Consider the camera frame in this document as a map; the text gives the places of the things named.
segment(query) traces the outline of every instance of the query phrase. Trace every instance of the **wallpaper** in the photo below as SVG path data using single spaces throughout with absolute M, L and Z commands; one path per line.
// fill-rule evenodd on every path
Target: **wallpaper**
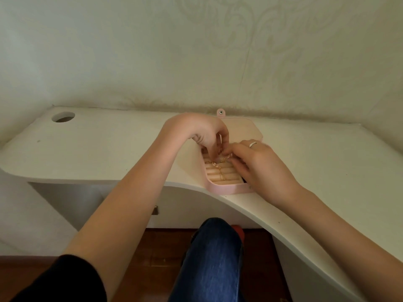
M 222 107 L 364 123 L 400 147 L 402 2 L 0 0 L 0 99 L 33 105 L 24 123 L 51 105 Z

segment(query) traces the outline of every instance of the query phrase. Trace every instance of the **person's right hand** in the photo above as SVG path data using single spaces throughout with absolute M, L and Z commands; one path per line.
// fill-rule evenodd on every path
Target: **person's right hand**
M 304 188 L 272 148 L 256 140 L 230 144 L 222 153 L 233 154 L 228 161 L 264 200 L 282 208 Z

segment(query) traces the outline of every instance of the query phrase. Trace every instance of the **open jewelry box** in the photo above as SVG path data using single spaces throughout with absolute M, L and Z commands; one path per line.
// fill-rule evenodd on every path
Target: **open jewelry box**
M 219 117 L 229 131 L 229 142 L 241 142 L 242 140 L 255 139 L 261 141 L 262 133 L 255 124 L 244 117 L 226 117 L 224 109 L 217 110 Z M 231 163 L 226 162 L 220 155 L 221 163 L 212 163 L 207 151 L 201 149 L 200 163 L 204 172 L 204 186 L 214 194 L 229 195 L 253 192 L 250 185 L 235 171 Z

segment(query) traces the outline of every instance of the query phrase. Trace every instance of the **person's left hand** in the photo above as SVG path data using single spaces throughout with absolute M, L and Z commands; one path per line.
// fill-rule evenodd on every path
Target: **person's left hand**
M 170 118 L 166 125 L 179 126 L 187 138 L 207 148 L 212 161 L 219 162 L 219 153 L 229 145 L 229 133 L 218 117 L 200 113 L 182 113 Z

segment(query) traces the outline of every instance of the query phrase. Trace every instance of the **jeans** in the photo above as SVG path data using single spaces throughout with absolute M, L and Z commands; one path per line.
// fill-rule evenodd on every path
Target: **jeans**
M 194 234 L 168 302 L 243 302 L 239 292 L 243 247 L 221 218 Z

